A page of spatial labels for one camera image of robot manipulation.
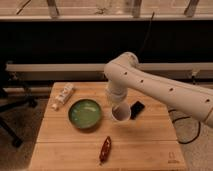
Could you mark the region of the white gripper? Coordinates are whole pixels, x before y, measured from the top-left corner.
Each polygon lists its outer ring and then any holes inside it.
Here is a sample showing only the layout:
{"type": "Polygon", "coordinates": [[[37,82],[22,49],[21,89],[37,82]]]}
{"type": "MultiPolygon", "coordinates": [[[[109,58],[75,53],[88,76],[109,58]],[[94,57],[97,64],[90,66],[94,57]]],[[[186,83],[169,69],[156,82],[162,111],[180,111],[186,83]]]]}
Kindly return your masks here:
{"type": "Polygon", "coordinates": [[[126,97],[127,97],[126,89],[118,90],[115,87],[110,86],[106,87],[106,98],[112,106],[119,105],[126,99],[126,97]]]}

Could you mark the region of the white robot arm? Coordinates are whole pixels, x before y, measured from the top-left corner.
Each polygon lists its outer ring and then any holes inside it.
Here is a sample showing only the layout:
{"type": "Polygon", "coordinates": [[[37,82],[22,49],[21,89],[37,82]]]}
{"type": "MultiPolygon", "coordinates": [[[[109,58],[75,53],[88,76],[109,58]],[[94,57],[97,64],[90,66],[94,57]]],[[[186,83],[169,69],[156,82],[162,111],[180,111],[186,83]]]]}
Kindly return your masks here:
{"type": "Polygon", "coordinates": [[[106,96],[113,106],[123,102],[131,88],[213,128],[213,89],[148,74],[138,65],[134,53],[124,52],[104,66],[106,96]]]}

